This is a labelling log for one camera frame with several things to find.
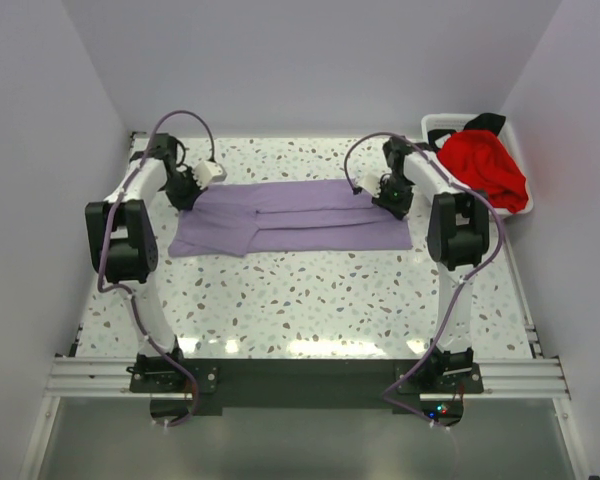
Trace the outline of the purple t shirt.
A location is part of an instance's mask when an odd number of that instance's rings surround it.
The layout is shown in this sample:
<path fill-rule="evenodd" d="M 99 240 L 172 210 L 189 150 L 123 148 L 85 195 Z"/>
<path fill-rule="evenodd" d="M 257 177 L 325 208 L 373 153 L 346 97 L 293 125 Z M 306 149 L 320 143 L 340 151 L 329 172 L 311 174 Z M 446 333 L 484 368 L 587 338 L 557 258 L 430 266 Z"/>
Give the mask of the purple t shirt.
<path fill-rule="evenodd" d="M 344 180 L 214 185 L 179 216 L 168 253 L 385 251 L 412 248 L 408 223 Z"/>

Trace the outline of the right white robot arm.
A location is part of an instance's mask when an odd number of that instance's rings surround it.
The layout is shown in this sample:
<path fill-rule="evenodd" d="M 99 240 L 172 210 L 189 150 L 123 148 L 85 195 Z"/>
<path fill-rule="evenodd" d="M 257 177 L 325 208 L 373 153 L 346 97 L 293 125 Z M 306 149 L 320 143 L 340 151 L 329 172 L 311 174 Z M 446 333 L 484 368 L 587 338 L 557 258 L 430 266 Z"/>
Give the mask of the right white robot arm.
<path fill-rule="evenodd" d="M 457 184 L 430 151 L 404 137 L 383 144 L 390 169 L 372 181 L 372 202 L 402 220 L 419 188 L 430 202 L 426 246 L 439 276 L 436 332 L 409 382 L 449 392 L 473 368 L 471 338 L 474 277 L 490 244 L 486 197 Z"/>

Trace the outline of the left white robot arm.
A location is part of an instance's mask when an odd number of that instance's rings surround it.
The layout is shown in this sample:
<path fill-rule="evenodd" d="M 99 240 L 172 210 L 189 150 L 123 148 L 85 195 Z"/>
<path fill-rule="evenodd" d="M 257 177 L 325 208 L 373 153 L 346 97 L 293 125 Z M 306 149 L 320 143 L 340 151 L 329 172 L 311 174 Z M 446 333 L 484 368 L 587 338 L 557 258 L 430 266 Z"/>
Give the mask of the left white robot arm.
<path fill-rule="evenodd" d="M 184 149 L 176 137 L 157 134 L 146 150 L 131 156 L 115 191 L 85 207 L 97 288 L 121 296 L 138 338 L 136 360 L 128 372 L 132 389 L 139 392 L 176 392 L 190 382 L 181 363 L 182 350 L 158 297 L 159 251 L 148 213 L 159 192 L 179 212 L 191 210 L 203 193 L 194 170 L 178 160 L 178 152 Z"/>

